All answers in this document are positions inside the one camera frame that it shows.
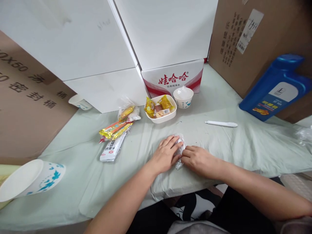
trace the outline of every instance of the table surface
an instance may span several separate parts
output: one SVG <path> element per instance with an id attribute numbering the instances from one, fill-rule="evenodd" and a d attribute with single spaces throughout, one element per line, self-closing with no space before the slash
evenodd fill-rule
<path id="1" fill-rule="evenodd" d="M 66 165 L 66 174 L 53 189 L 15 199 L 0 210 L 0 227 L 34 230 L 93 218 L 107 200 L 144 165 L 171 134 L 181 133 L 187 145 L 197 145 L 216 157 L 267 177 L 312 169 L 312 144 L 300 146 L 297 125 L 276 117 L 261 122 L 239 109 L 241 98 L 208 64 L 204 65 L 201 92 L 188 109 L 161 124 L 152 123 L 140 107 L 142 119 L 126 136 L 115 162 L 100 162 L 106 143 L 98 144 L 98 131 L 116 121 L 117 112 L 100 114 L 79 110 L 40 156 Z M 204 121 L 235 122 L 236 128 Z M 207 188 L 218 183 L 186 167 L 172 168 L 152 184 L 141 208 L 163 198 Z"/>

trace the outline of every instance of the white bowl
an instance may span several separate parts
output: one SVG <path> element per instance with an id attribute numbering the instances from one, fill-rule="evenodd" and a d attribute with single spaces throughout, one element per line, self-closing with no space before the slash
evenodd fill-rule
<path id="1" fill-rule="evenodd" d="M 157 102 L 163 97 L 164 95 L 161 95 L 161 96 L 158 96 L 158 97 L 155 97 L 155 98 L 152 98 L 152 101 L 157 104 Z M 163 123 L 163 122 L 166 122 L 170 119 L 173 119 L 175 116 L 176 116 L 176 102 L 174 101 L 174 99 L 170 96 L 170 95 L 167 95 L 167 98 L 169 100 L 169 102 L 171 103 L 172 106 L 175 107 L 175 110 L 173 112 L 171 112 L 169 115 L 165 115 L 163 117 L 160 117 L 160 118 L 157 118 L 157 119 L 152 119 L 146 112 L 146 116 L 151 120 L 153 121 L 154 123 L 157 123 L 157 124 L 160 124 L 160 123 Z"/>
<path id="2" fill-rule="evenodd" d="M 0 202 L 45 192 L 62 179 L 66 167 L 62 164 L 32 160 L 13 172 L 0 186 Z"/>

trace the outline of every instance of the bottle label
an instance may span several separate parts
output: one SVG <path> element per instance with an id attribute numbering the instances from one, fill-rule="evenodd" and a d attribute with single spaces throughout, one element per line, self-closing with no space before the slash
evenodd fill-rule
<path id="1" fill-rule="evenodd" d="M 298 96 L 298 89 L 286 82 L 278 83 L 256 107 L 254 116 L 269 115 Z"/>

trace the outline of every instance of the blue floral pattern cup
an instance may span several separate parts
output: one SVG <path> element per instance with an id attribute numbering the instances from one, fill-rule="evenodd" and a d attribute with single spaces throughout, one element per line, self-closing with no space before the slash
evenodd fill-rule
<path id="1" fill-rule="evenodd" d="M 13 172 L 1 185 L 0 202 L 48 191 L 60 182 L 65 171 L 63 164 L 32 160 Z"/>

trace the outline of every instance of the left hand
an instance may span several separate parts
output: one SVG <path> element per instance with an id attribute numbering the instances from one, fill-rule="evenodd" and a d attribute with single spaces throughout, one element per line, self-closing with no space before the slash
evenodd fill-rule
<path id="1" fill-rule="evenodd" d="M 168 136 L 167 139 L 159 143 L 153 157 L 148 162 L 157 175 L 168 171 L 182 157 L 181 155 L 173 156 L 177 149 L 183 145 L 183 142 L 174 145 L 178 139 L 179 136 Z"/>

